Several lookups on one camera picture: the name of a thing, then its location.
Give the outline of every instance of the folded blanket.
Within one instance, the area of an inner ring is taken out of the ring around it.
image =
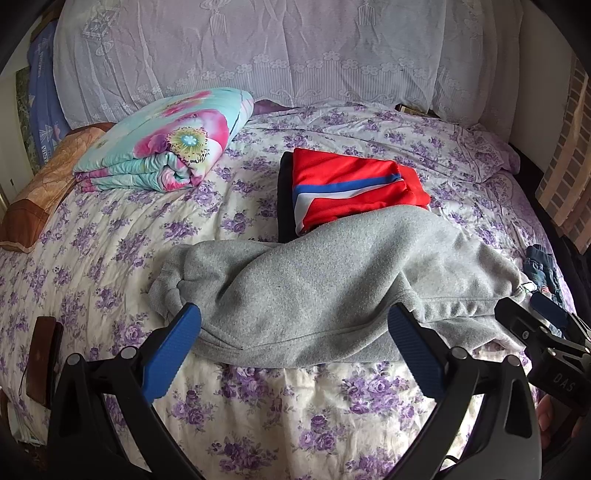
[[[115,125],[80,159],[86,192],[169,192],[198,185],[251,116],[248,92],[216,88],[157,100]]]

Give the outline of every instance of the robotic arm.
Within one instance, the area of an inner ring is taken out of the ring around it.
[[[519,358],[502,362],[472,358],[448,348],[422,327],[404,305],[390,308],[388,330],[423,394],[436,407],[387,480],[569,480],[591,468],[591,421],[575,439],[570,432],[591,405],[590,330],[578,317],[556,310],[541,294],[532,306],[560,328],[552,335],[510,299],[495,307],[497,321],[526,346],[533,368],[525,376]],[[199,309],[187,304],[169,326],[152,332],[139,348],[126,347],[108,360],[66,361],[51,412],[48,454],[51,478],[204,480],[152,407],[166,394],[201,328]],[[556,399],[559,420],[542,453],[529,383]],[[151,471],[127,458],[107,412],[104,394],[117,397],[131,434]],[[457,463],[442,469],[473,395],[484,398],[476,424]]]

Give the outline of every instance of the floral comforter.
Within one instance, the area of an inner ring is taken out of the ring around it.
[[[173,245],[276,238],[279,160],[294,147],[416,168],[432,211],[519,266],[525,246],[549,247],[507,172],[517,166],[515,156],[485,132],[357,103],[254,117],[199,187],[72,192],[32,253],[0,251],[0,385],[34,435],[46,438],[48,411],[19,397],[18,387],[36,317],[53,315],[64,324],[60,364],[72,352],[94,360],[140,345],[163,325],[147,291]],[[572,308],[564,282],[563,288]],[[477,352],[497,360],[506,353],[494,343]],[[108,397],[107,404],[130,458],[144,465],[116,401]],[[208,478],[370,480],[392,468],[434,404],[403,362],[259,369],[190,353],[154,405]],[[474,403],[454,452],[476,412]]]

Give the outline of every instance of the brown phone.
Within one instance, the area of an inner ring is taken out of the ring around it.
[[[27,364],[27,395],[51,408],[56,390],[56,362],[60,352],[63,325],[55,317],[37,317]]]

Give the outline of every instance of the wall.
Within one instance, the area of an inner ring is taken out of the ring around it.
[[[510,142],[545,171],[562,128],[573,52],[546,14],[530,0],[522,3],[519,97]]]
[[[0,73],[0,185],[8,201],[14,200],[33,177],[18,123],[15,72],[27,66],[33,24]]]

